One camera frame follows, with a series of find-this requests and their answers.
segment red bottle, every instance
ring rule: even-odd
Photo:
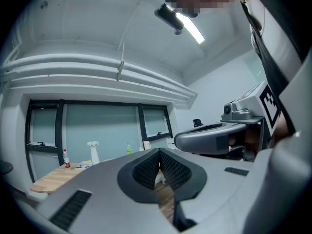
[[[69,168],[70,163],[69,163],[69,158],[68,158],[66,149],[63,150],[63,158],[64,158],[65,167]]]

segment ceiling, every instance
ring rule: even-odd
[[[186,29],[177,36],[154,15],[163,3],[164,0],[34,0],[26,15],[30,23],[20,27],[24,44],[21,55],[27,56],[38,46],[43,50],[43,44],[70,43],[62,51],[75,45],[97,54],[94,46],[98,46],[100,54],[120,59],[125,43],[125,61],[136,57],[130,59],[139,64],[140,59],[144,60],[143,67],[150,62],[155,69],[159,66],[183,77],[194,63],[213,58],[211,53],[221,53],[234,40],[248,35],[241,33],[248,31],[241,8],[230,4],[192,19],[205,38],[198,44]]]

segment ceiling light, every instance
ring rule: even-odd
[[[167,5],[170,10],[174,10],[171,6]],[[200,31],[197,29],[195,24],[188,17],[182,15],[181,13],[177,13],[176,17],[184,24],[184,27],[191,33],[191,35],[195,38],[198,44],[201,44],[205,39]]]

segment window frame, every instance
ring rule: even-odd
[[[54,141],[55,147],[52,146],[37,146],[30,144],[30,125],[31,125],[31,115],[33,110],[37,109],[56,109],[56,117],[54,123]],[[62,115],[64,108],[64,100],[30,100],[26,115],[25,122],[25,152],[26,161],[28,166],[28,171],[32,182],[35,182],[31,161],[30,161],[30,151],[40,152],[40,153],[53,153],[58,155],[59,165],[64,164],[63,159],[63,146],[62,146]]]
[[[144,109],[164,110],[165,117],[167,119],[168,133],[147,137],[145,117],[144,117]],[[139,118],[140,118],[141,134],[142,134],[143,141],[153,141],[153,140],[158,140],[158,139],[167,138],[167,137],[173,138],[167,106],[158,106],[158,105],[149,105],[149,104],[139,103],[138,104],[138,114],[139,114]]]
[[[34,174],[32,171],[31,161],[29,157],[30,151],[42,152],[42,153],[54,153],[58,155],[59,165],[64,164],[63,160],[63,144],[62,144],[62,120],[63,120],[63,109],[64,105],[101,105],[101,106],[129,106],[137,107],[139,124],[141,129],[142,141],[153,141],[161,138],[171,137],[173,138],[172,129],[170,125],[170,119],[168,114],[167,106],[159,105],[149,105],[141,103],[124,103],[124,102],[108,102],[108,101],[92,101],[92,100],[30,100],[25,121],[25,151],[26,151],[26,161],[29,170],[29,174],[32,182],[35,182]],[[37,146],[31,145],[30,143],[30,125],[31,125],[31,115],[32,110],[41,108],[56,108],[55,117],[55,147],[51,146]],[[167,119],[168,133],[147,137],[145,119],[144,119],[144,108],[148,109],[162,109],[164,110],[165,117]]]

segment wooden floor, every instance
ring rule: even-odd
[[[172,223],[174,218],[174,192],[171,187],[166,184],[163,185],[161,182],[155,186],[155,192],[158,193],[160,198],[160,210],[165,217]]]

